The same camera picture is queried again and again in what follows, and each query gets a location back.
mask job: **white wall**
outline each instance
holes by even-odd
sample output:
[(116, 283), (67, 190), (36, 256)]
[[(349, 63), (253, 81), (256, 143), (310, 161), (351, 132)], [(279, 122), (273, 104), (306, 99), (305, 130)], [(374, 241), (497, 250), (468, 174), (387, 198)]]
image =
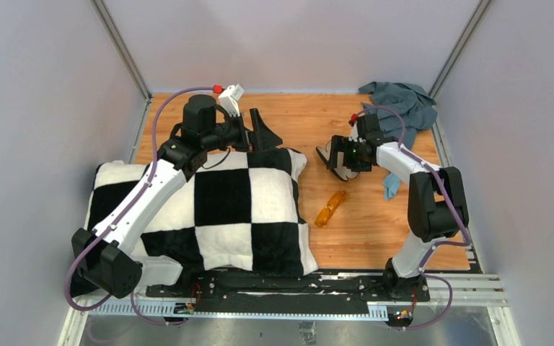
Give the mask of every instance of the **white wall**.
[(523, 345), (554, 345), (554, 1), (496, 0), (439, 95), (481, 259)]
[(0, 1), (0, 345), (55, 345), (97, 164), (143, 112), (90, 1)]
[(107, 0), (153, 92), (430, 89), (478, 0)]

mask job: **wooden tabletop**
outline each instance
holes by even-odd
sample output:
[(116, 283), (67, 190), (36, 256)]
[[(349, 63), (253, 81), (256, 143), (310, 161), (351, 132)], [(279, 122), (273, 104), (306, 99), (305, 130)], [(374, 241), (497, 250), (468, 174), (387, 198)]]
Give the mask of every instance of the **wooden tabletop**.
[[(136, 162), (151, 161), (151, 122), (158, 107), (168, 97), (158, 94), (151, 104)], [(189, 96), (168, 104), (161, 114), (158, 144), (166, 141), (175, 123), (181, 122), (182, 108)], [(307, 156), (307, 167), (299, 179), (301, 216), (309, 223), (311, 250), (323, 268), (383, 268), (408, 235), (408, 188), (400, 184), (398, 194), (386, 201), (382, 180), (383, 168), (341, 182), (326, 170), (315, 153), (333, 135), (348, 136), (347, 123), (352, 113), (368, 102), (368, 95), (351, 94), (245, 94), (239, 101), (245, 124), (252, 128), (249, 109), (258, 108), (266, 125), (283, 139), (283, 145)], [(419, 133), (413, 151), (429, 162), (439, 163), (430, 131)], [(339, 206), (328, 225), (314, 225), (315, 217), (334, 192), (345, 190), (349, 199)], [(443, 246), (428, 263), (430, 269), (467, 270), (468, 259), (463, 248)]]

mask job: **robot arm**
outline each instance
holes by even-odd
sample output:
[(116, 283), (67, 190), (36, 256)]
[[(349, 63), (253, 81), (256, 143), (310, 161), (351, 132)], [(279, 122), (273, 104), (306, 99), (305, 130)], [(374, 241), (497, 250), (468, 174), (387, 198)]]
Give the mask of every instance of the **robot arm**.
[[(250, 110), (253, 131), (243, 125), (237, 104), (242, 93), (240, 86), (229, 86), (219, 96), (223, 106), (204, 94), (189, 99), (183, 122), (175, 125), (170, 138), (160, 146), (158, 159), (122, 203), (92, 230), (79, 229), (73, 235), (74, 254), (83, 257), (77, 267), (83, 278), (116, 298), (127, 296), (138, 285), (175, 284), (182, 271), (178, 262), (165, 256), (134, 254), (149, 222), (207, 161), (208, 151), (226, 150), (228, 146), (238, 151), (260, 151), (282, 143), (256, 109)], [(216, 111), (224, 113), (223, 123), (216, 123)], [(107, 229), (111, 232), (88, 250), (97, 235)]]
[(447, 191), (446, 198), (464, 223), (468, 211), (462, 176), (455, 167), (430, 164), (400, 145), (395, 138), (384, 137), (376, 115), (363, 115), (350, 122), (349, 137), (333, 136), (327, 148), (317, 152), (327, 168), (342, 180), (373, 166), (384, 167), (409, 186), (408, 223), (410, 232), (400, 251), (387, 261), (383, 289), (392, 297), (410, 292), (420, 282), (421, 273), (436, 247), (448, 242), (459, 231), (445, 201), (435, 201), (441, 194), (431, 171), (437, 172)]

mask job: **blue cloth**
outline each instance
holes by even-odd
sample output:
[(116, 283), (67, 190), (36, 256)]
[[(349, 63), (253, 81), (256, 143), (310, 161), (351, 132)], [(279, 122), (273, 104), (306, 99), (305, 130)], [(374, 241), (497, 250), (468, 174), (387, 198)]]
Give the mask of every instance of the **blue cloth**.
[[(361, 86), (358, 91), (360, 94), (370, 94), (374, 105), (389, 107), (403, 117), (406, 128), (403, 144), (409, 149), (415, 143), (417, 132), (431, 128), (436, 121), (438, 113), (432, 107), (436, 101), (421, 86), (374, 81)], [(366, 109), (371, 105), (363, 103), (362, 106)], [(386, 110), (369, 110), (368, 113), (377, 114), (381, 130), (386, 136), (400, 137), (403, 127), (392, 113)], [(383, 186), (383, 197), (390, 200), (398, 192), (400, 179), (390, 172), (383, 180)]]

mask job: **black and white checkered pillow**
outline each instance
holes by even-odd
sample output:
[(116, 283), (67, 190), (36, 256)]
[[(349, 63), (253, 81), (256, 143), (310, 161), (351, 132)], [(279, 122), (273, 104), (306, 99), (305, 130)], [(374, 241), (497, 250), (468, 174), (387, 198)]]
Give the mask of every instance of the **black and white checkered pillow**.
[[(225, 153), (208, 156), (206, 167)], [(307, 158), (291, 149), (231, 152), (199, 169), (150, 222), (133, 254), (167, 255), (184, 268), (232, 265), (278, 275), (317, 269), (298, 208)], [(141, 179), (146, 165), (121, 161), (97, 170), (87, 227), (104, 219)]]

